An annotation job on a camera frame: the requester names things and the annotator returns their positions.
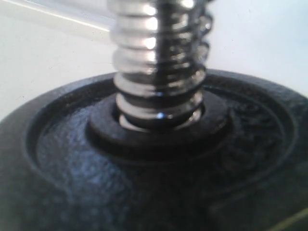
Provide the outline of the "chrome threaded dumbbell bar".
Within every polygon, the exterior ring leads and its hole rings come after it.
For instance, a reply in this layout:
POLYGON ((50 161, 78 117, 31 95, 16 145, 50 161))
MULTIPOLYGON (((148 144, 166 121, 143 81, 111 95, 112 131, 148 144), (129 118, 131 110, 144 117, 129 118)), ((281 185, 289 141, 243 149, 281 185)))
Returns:
POLYGON ((137 130, 176 128, 203 112, 213 18, 206 0, 110 0, 119 122, 137 130))

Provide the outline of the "black weight plate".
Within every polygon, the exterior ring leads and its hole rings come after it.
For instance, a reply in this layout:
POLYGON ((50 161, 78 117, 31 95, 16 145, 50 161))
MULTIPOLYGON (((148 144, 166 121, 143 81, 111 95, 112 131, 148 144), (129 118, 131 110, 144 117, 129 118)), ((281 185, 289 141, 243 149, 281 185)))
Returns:
POLYGON ((207 112, 124 130, 113 75, 44 93, 0 124, 3 231, 305 231, 308 100, 211 70, 207 112))

